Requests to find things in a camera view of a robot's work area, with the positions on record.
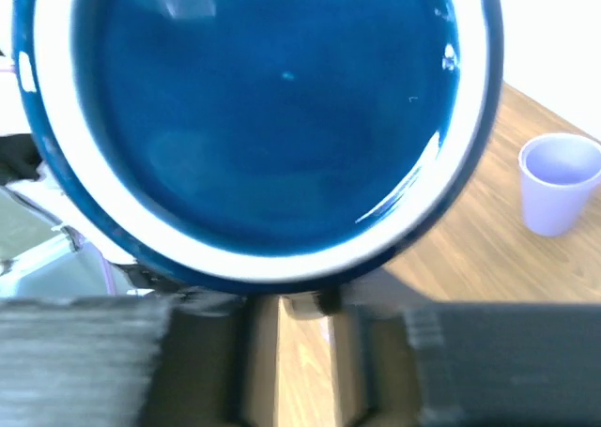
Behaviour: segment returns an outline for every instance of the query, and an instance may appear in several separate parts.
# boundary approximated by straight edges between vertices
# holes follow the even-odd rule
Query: cup
[[[541,236],[568,232],[601,181],[601,145],[570,133],[528,141],[519,152],[522,216]]]

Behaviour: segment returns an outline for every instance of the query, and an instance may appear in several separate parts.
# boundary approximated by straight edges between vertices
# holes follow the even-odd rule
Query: blue bowl
[[[426,232],[494,123],[499,0],[15,0],[41,153],[191,285],[347,282]]]

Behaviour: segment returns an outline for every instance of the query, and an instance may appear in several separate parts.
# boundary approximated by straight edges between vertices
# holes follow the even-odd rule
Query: plastic cup
[[[541,236],[572,228],[601,181],[601,145],[569,133],[528,141],[519,152],[522,216]]]

